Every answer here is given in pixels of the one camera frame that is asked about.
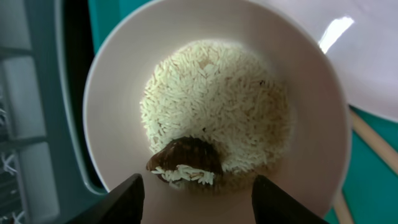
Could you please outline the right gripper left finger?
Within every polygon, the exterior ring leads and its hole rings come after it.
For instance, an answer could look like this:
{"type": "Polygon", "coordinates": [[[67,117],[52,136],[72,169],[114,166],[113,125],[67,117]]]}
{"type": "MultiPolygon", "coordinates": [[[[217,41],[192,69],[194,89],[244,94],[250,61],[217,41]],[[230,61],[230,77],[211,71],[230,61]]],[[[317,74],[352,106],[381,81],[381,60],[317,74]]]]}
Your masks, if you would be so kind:
{"type": "Polygon", "coordinates": [[[68,224],[140,224],[144,199],[142,176],[134,174],[110,191],[102,201],[70,220],[68,224]]]}

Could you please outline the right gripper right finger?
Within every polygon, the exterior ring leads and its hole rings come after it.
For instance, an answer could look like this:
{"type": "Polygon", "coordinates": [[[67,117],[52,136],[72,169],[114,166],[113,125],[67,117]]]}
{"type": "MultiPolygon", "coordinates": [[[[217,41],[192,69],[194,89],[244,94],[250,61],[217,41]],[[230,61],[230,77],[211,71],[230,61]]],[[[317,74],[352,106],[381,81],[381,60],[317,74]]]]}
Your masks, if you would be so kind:
{"type": "Polygon", "coordinates": [[[256,224],[328,224],[263,175],[255,178],[251,198],[256,224]]]}

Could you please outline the brown food chunk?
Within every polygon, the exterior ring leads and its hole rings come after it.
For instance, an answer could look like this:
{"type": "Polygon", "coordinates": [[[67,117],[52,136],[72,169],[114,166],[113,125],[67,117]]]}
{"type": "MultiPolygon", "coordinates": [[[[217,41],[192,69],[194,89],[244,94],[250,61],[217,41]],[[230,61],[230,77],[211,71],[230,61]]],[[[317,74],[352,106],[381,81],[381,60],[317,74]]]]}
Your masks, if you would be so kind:
{"type": "Polygon", "coordinates": [[[146,169],[164,182],[182,180],[213,185],[223,175],[220,155],[213,146],[193,137],[182,137],[169,142],[154,154],[146,169]]]}

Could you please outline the pink bowl with rice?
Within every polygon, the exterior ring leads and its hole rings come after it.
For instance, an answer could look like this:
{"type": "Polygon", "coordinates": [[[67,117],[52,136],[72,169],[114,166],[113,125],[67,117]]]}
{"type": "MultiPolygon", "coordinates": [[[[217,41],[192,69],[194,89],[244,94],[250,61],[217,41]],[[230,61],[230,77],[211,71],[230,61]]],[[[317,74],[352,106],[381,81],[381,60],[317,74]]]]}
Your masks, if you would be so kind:
{"type": "Polygon", "coordinates": [[[141,174],[143,223],[254,223],[250,190],[196,197],[171,189],[145,168],[150,151],[139,109],[145,84],[162,59],[200,39],[240,42],[287,77],[297,124],[271,180],[324,216],[348,171],[348,105],[318,44],[265,1],[151,1],[112,30],[91,64],[83,104],[86,143],[105,189],[141,174]]]}

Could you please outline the white rice leftovers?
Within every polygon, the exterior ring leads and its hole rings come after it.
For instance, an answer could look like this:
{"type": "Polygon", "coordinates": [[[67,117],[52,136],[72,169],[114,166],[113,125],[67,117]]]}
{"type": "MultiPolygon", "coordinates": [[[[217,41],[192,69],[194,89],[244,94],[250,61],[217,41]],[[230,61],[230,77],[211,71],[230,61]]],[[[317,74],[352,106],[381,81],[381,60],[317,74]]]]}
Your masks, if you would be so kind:
{"type": "Polygon", "coordinates": [[[288,86],[262,57],[237,44],[200,40],[168,56],[150,76],[140,102],[152,156],[182,137],[201,139],[220,155],[213,185],[239,189],[269,173],[290,146],[295,117],[288,86]]]}

